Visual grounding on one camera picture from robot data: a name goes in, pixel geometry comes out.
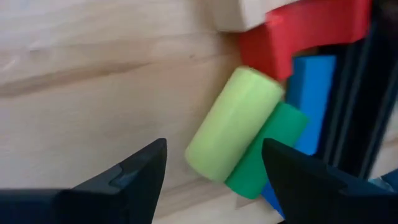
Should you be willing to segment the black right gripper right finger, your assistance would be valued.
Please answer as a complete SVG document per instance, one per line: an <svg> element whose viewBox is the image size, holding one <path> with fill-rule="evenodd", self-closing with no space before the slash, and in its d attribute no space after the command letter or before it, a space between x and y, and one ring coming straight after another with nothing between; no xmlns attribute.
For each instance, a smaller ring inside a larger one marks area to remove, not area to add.
<svg viewBox="0 0 398 224"><path fill-rule="evenodd" d="M397 193L344 173L275 139L262 159L285 223L397 224Z"/></svg>

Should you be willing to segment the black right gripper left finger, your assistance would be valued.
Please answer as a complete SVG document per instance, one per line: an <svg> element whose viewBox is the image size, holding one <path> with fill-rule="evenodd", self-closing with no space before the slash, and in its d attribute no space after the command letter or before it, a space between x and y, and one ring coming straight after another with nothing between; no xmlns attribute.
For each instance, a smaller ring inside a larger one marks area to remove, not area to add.
<svg viewBox="0 0 398 224"><path fill-rule="evenodd" d="M166 162L159 138L71 189L2 189L1 223L152 223Z"/></svg>

